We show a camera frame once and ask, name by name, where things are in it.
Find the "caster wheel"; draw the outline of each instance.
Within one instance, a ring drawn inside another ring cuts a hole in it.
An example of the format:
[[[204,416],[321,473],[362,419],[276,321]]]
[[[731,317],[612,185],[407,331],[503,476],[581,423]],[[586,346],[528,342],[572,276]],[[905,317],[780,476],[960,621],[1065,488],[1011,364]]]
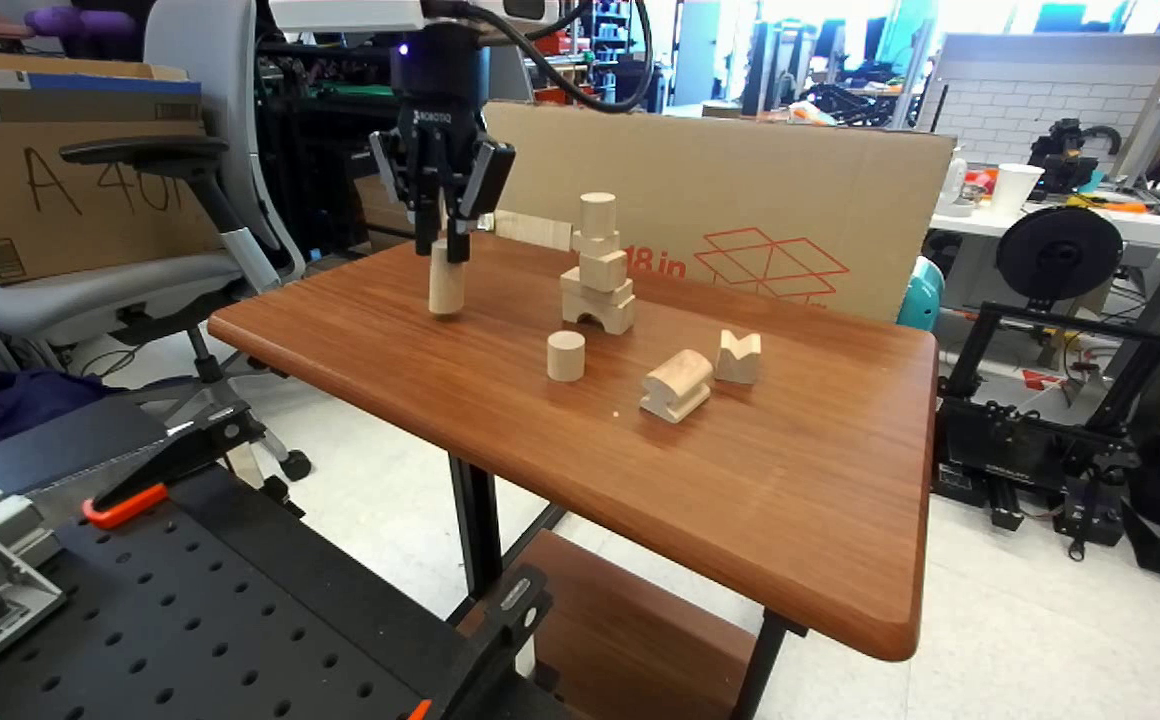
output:
[[[266,481],[259,483],[259,492],[263,492],[266,499],[276,499],[276,504],[288,504],[288,499],[293,499],[293,488],[288,488],[279,476],[266,476]]]
[[[302,481],[311,473],[311,458],[302,451],[288,451],[279,458],[279,467],[283,467],[288,481]]]

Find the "box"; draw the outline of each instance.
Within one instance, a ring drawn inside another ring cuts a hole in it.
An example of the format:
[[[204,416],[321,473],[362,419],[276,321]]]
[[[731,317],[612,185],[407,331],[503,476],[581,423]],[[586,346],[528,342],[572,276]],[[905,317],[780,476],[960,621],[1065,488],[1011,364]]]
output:
[[[4,53],[0,53],[0,70],[183,80],[183,67],[164,67],[164,62],[78,58],[78,57],[4,57]]]
[[[0,67],[0,284],[221,251],[183,185],[59,159],[109,135],[204,135],[194,83]]]
[[[516,142],[503,213],[620,197],[632,271],[892,323],[951,157],[945,135],[492,104]]]

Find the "wooden table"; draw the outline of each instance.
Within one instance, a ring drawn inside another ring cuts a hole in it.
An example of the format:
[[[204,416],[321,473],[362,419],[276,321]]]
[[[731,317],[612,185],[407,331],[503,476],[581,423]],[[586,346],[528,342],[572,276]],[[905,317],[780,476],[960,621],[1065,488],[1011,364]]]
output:
[[[937,339],[704,284],[634,278],[634,329],[586,335],[549,382],[572,257],[480,241],[460,321],[424,311],[411,248],[223,306],[213,331],[276,373],[415,433],[770,616],[880,661],[920,634]],[[714,387],[678,428],[640,379],[718,329],[765,331],[765,379]]]

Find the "shelf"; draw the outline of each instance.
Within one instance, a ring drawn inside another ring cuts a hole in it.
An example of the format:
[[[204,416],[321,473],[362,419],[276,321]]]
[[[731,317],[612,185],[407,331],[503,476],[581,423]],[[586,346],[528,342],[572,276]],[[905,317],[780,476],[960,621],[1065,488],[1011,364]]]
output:
[[[516,563],[549,576],[553,607],[536,656],[572,710],[676,720],[731,710],[752,653],[746,632],[553,532],[539,532]]]

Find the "white floor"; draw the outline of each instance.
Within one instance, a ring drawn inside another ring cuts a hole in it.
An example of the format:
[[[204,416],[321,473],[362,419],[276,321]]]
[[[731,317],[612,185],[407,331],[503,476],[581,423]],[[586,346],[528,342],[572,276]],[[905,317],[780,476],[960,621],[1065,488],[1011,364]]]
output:
[[[140,352],[119,382],[187,373],[172,342]],[[463,593],[443,451],[294,379],[244,375],[256,413],[317,465],[294,483],[307,524],[432,613]],[[503,534],[544,504],[500,483]],[[563,534],[755,626],[759,607],[594,524]],[[933,499],[924,634],[906,665],[867,661],[836,640],[789,640],[759,715],[832,720],[1144,720],[1160,715],[1160,576],[1131,547],[1087,547],[1084,563],[1031,518],[1021,532]]]

